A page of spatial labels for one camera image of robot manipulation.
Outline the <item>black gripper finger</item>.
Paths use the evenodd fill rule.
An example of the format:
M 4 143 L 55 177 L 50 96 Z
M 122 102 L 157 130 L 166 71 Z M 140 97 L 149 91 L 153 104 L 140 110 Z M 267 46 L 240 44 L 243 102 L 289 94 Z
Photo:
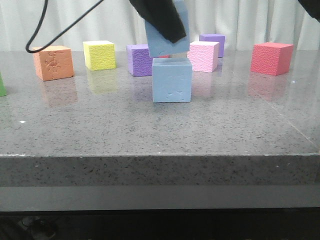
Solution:
M 186 30 L 172 0 L 130 0 L 138 14 L 171 43 L 186 37 Z

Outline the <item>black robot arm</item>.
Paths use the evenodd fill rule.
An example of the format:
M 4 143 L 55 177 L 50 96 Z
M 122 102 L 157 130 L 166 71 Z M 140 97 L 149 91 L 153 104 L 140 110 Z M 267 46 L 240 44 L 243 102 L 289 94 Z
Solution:
M 320 21 L 320 0 L 298 0 L 298 2 L 312 18 Z

